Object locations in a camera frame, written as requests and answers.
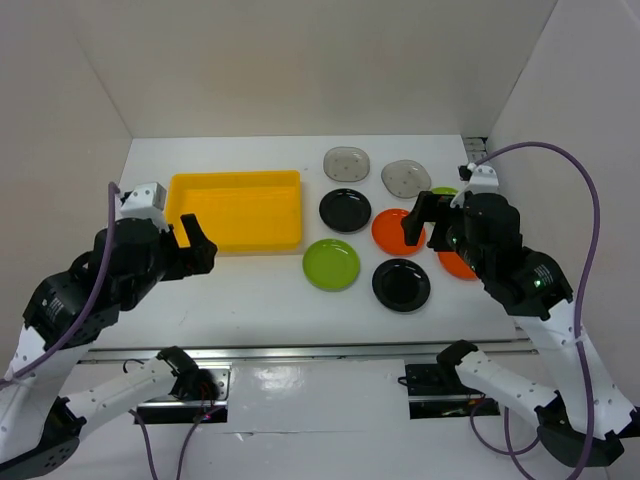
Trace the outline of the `orange plate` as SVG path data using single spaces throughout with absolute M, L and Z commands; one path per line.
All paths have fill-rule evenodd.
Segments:
M 376 245 L 385 253 L 394 256 L 410 256 L 419 252 L 426 243 L 426 231 L 422 229 L 416 245 L 404 243 L 404 230 L 401 220 L 409 212 L 404 209 L 391 208 L 380 212 L 373 220 L 371 235 Z
M 474 271 L 455 252 L 438 252 L 437 256 L 441 266 L 455 278 L 465 281 L 478 279 Z

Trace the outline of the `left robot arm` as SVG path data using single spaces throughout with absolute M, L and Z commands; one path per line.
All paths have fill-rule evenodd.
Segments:
M 96 234 L 91 251 L 43 280 L 24 311 L 19 346 L 1 390 L 1 476 L 31 479 L 63 465 L 96 429 L 163 396 L 213 397 L 212 377 L 177 346 L 83 392 L 62 386 L 100 333 L 135 308 L 159 282 L 206 275 L 216 245 L 185 214 L 188 246 L 149 219 L 118 220 Z

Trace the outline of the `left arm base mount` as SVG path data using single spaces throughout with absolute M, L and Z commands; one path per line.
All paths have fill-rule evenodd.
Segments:
M 231 366 L 202 364 L 188 387 L 138 405 L 136 413 L 149 425 L 187 425 L 202 417 L 203 424 L 223 424 L 228 419 Z

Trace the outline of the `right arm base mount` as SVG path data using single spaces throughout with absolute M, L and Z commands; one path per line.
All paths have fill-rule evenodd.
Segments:
M 397 382 L 406 389 L 412 420 L 463 418 L 473 411 L 479 416 L 499 414 L 494 400 L 463 386 L 436 363 L 406 364 Z

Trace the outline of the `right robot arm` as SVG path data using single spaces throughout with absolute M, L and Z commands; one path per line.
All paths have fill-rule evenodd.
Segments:
M 639 435 L 639 410 L 616 387 L 586 328 L 559 264 L 523 244 L 520 214 L 495 193 L 419 194 L 402 221 L 407 244 L 434 225 L 429 248 L 456 254 L 481 280 L 539 352 L 555 385 L 540 386 L 459 340 L 437 356 L 436 379 L 448 392 L 482 392 L 535 427 L 542 446 L 571 468 L 608 467 Z

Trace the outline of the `green plate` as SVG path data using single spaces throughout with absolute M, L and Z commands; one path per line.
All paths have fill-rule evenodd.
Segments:
M 453 187 L 435 187 L 431 189 L 431 192 L 435 195 L 451 195 L 455 196 L 458 193 L 458 190 Z
M 322 239 L 311 244 L 302 258 L 302 270 L 314 287 L 341 291 L 350 287 L 360 273 L 356 250 L 339 239 Z

